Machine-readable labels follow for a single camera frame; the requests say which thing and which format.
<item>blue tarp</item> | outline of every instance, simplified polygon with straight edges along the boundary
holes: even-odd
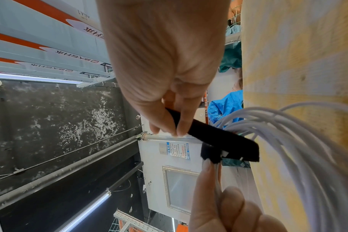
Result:
[[[242,109],[242,104],[243,90],[231,92],[221,100],[214,100],[210,102],[208,105],[208,118],[212,123],[215,123],[223,116]],[[240,120],[243,120],[243,118],[235,118],[233,122]]]

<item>white cable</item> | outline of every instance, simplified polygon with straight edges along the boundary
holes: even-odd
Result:
[[[270,144],[289,170],[313,232],[348,231],[348,152],[310,125],[283,112],[309,105],[348,113],[345,104],[300,102],[280,110],[237,110],[215,126],[242,136],[253,134],[253,140],[260,136]],[[244,120],[232,123],[234,118]]]

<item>fingernail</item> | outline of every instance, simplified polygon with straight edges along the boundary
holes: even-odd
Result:
[[[202,170],[208,172],[208,171],[210,171],[211,166],[212,166],[211,160],[210,159],[206,159],[203,162]]]

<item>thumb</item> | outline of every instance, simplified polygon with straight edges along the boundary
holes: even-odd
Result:
[[[215,165],[207,159],[204,161],[202,171],[197,178],[193,195],[190,221],[197,227],[214,218],[218,218],[215,189]]]

